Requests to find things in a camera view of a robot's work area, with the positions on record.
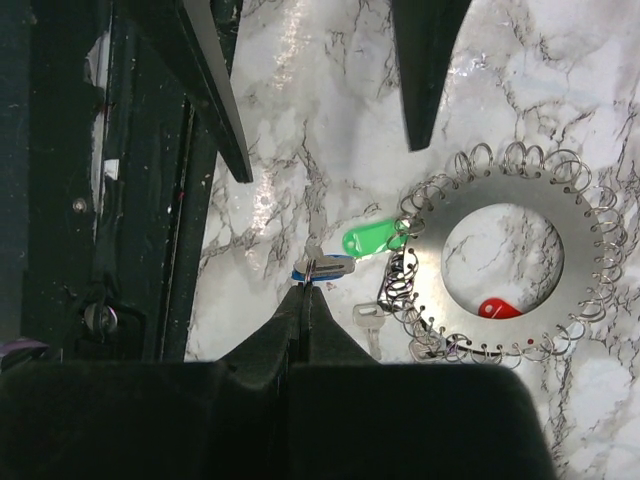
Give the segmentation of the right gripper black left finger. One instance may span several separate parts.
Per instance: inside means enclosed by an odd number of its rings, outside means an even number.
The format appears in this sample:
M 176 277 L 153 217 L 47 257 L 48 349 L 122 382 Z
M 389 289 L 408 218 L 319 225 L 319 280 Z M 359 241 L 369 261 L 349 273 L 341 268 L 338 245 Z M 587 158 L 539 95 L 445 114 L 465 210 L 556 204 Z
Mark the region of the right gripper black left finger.
M 279 460 L 304 289 L 216 362 L 46 362 L 1 378 L 5 479 L 264 478 Z

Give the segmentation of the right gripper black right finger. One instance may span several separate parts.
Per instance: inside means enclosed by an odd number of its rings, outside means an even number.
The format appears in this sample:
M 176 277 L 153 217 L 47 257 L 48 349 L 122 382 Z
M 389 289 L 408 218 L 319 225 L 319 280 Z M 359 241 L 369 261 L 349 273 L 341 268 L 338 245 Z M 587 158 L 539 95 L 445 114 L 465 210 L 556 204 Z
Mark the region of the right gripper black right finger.
M 289 375 L 293 479 L 553 479 L 531 396 L 512 371 L 373 361 L 304 292 L 306 352 Z

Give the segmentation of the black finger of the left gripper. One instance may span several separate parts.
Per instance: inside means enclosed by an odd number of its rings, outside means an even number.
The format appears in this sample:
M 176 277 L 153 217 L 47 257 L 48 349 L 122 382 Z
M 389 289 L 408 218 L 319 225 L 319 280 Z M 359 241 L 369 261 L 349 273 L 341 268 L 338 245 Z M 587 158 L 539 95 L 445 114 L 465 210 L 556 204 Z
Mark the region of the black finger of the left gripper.
M 394 40 L 411 151 L 429 147 L 454 46 L 469 0 L 396 0 Z
M 184 89 L 234 179 L 251 183 L 248 146 L 208 1 L 117 3 Z

